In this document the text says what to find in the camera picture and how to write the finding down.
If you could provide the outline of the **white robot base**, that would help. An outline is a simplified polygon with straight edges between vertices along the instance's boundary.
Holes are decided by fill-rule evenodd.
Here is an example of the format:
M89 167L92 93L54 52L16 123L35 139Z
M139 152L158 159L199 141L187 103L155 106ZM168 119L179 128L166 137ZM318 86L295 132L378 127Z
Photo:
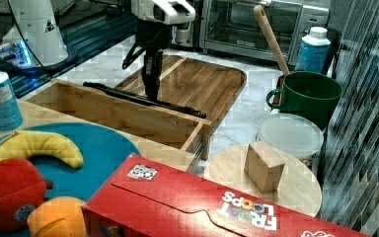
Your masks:
M18 70L54 71L71 62L77 53L64 42L51 0L6 1L12 29L0 43L0 63Z

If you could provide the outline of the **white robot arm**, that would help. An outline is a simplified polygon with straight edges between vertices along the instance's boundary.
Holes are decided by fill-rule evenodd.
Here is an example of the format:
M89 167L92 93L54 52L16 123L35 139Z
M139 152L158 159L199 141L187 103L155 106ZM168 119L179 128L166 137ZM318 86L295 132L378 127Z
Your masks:
M172 42L172 27L190 23L195 9L187 0L91 0L117 6L137 18L135 42L122 63L126 69L142 53L145 95L156 101L160 88L163 50Z

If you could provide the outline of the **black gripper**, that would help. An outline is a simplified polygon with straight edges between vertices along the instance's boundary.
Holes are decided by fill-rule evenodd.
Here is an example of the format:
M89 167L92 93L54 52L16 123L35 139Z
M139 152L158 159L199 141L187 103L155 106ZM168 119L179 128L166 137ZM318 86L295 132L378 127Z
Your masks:
M172 27L162 23L138 20L135 31L135 42L122 63L126 69L144 51L155 51L144 56L142 79L148 99L157 99L160 88L160 75L163 66L163 51L171 45Z

